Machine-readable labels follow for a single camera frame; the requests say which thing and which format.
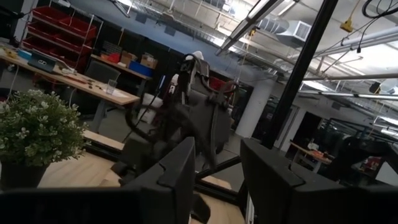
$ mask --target support column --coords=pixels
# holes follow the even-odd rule
[[[256,83],[235,134],[244,138],[252,136],[274,85],[275,80],[273,79],[261,80]]]
[[[37,2],[39,0],[25,0],[23,5],[22,5],[22,9],[21,12],[23,13],[28,13],[30,12],[30,10],[32,8],[35,8],[37,5]],[[24,29],[26,26],[26,22],[27,19],[29,18],[28,15],[26,15],[25,17],[23,17],[22,19],[18,20],[17,26],[15,28],[15,33],[14,36],[17,38],[17,40],[22,41],[24,39],[23,35],[24,35]]]

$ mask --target potted plant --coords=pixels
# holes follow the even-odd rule
[[[0,188],[37,187],[51,163],[78,159],[86,128],[79,115],[54,92],[17,92],[0,102]]]

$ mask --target ventilation duct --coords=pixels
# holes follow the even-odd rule
[[[275,34],[278,40],[289,47],[303,47],[311,30],[311,25],[303,21],[285,21],[282,19],[264,18],[258,25],[260,30]]]

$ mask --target green leaves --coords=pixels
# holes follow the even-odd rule
[[[77,106],[39,90],[0,102],[0,161],[42,166],[82,154],[85,145]]]

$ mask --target paper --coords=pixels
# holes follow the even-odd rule
[[[112,93],[112,96],[116,96],[116,97],[122,97],[122,98],[127,98],[128,96],[126,96],[125,94],[123,94],[121,91],[119,90],[114,90]]]

